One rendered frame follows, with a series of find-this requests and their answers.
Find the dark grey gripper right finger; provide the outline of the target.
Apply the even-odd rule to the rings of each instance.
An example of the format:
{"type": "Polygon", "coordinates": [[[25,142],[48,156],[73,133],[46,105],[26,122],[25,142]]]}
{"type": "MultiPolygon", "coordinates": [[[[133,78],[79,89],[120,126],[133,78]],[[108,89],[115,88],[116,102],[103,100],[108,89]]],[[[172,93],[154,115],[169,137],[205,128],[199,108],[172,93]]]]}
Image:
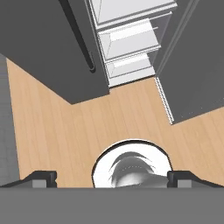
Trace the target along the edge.
{"type": "Polygon", "coordinates": [[[198,178],[190,171],[168,171],[167,178],[167,186],[172,188],[224,188],[224,185],[198,178]]]}

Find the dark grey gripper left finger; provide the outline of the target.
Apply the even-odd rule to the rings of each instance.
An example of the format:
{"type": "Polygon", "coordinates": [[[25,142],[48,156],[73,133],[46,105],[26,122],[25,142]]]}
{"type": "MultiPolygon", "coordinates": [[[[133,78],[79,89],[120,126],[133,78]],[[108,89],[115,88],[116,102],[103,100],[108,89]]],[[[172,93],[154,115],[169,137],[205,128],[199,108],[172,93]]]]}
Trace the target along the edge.
{"type": "Polygon", "coordinates": [[[2,187],[56,188],[56,179],[56,171],[33,171],[26,178],[2,185],[2,187]]]}

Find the white fridge shelf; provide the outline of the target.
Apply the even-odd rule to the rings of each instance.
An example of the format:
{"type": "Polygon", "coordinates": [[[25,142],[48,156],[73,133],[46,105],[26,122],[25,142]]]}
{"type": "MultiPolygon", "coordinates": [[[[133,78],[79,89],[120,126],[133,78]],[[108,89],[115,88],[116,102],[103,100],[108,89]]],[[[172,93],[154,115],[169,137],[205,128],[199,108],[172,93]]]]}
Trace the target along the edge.
{"type": "Polygon", "coordinates": [[[101,31],[98,35],[105,60],[112,60],[159,46],[148,18],[101,31]]]}
{"type": "Polygon", "coordinates": [[[106,68],[111,88],[155,74],[149,54],[146,52],[107,63],[106,68]]]}
{"type": "Polygon", "coordinates": [[[90,0],[96,22],[100,25],[142,12],[175,4],[175,0],[90,0]]]}

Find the fridge body with white interior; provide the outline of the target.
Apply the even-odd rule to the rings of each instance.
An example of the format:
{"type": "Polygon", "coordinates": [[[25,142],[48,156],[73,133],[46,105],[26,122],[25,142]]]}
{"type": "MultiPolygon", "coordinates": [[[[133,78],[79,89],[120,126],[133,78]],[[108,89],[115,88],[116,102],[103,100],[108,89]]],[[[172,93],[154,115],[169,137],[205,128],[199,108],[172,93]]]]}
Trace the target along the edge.
{"type": "Polygon", "coordinates": [[[100,47],[100,51],[101,51],[101,56],[102,56],[102,60],[103,60],[103,64],[105,66],[106,69],[106,74],[108,76],[107,73],[107,68],[106,68],[106,64],[116,61],[116,60],[123,60],[126,59],[128,57],[132,57],[141,53],[148,53],[149,54],[149,58],[150,61],[152,62],[152,65],[154,67],[155,70],[155,60],[156,57],[158,56],[158,53],[161,51],[162,46],[165,44],[165,40],[166,40],[166,36],[165,34],[168,32],[168,26],[172,23],[172,20],[174,19],[174,15],[176,14],[176,12],[178,12],[178,10],[180,9],[180,4],[182,3],[182,0],[175,0],[176,3],[170,5],[170,6],[166,6],[166,7],[162,7],[159,8],[157,10],[151,10],[151,11],[147,11],[147,12],[142,12],[139,14],[135,14],[132,16],[128,16],[128,17],[123,17],[114,21],[110,21],[107,23],[103,23],[103,24],[98,24],[96,22],[95,19],[95,14],[93,11],[93,7],[91,6],[90,0],[86,0],[87,2],[87,7],[89,9],[90,12],[90,16],[93,19],[93,23],[94,23],[94,29],[96,31],[96,37],[97,37],[97,41],[99,43],[99,47],[100,47]],[[106,31],[108,29],[112,29],[115,28],[117,26],[121,26],[121,25],[126,25],[129,23],[133,23],[136,22],[138,20],[142,20],[142,19],[146,19],[148,18],[151,22],[151,25],[153,27],[153,30],[156,34],[159,46],[154,46],[148,50],[142,50],[139,52],[134,52],[132,54],[128,54],[122,57],[118,57],[115,59],[110,59],[110,60],[105,60],[104,59],[104,55],[102,52],[102,46],[101,46],[101,41],[99,39],[99,32],[103,32],[106,31]]]}

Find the white round object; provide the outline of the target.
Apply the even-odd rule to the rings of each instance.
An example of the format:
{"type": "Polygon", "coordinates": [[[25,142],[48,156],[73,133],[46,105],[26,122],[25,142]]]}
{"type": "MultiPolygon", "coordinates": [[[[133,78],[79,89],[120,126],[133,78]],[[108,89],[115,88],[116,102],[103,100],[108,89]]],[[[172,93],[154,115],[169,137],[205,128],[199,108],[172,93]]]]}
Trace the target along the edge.
{"type": "Polygon", "coordinates": [[[149,186],[166,188],[172,170],[168,154],[143,139],[126,139],[109,146],[92,169],[94,188],[149,186]]]}

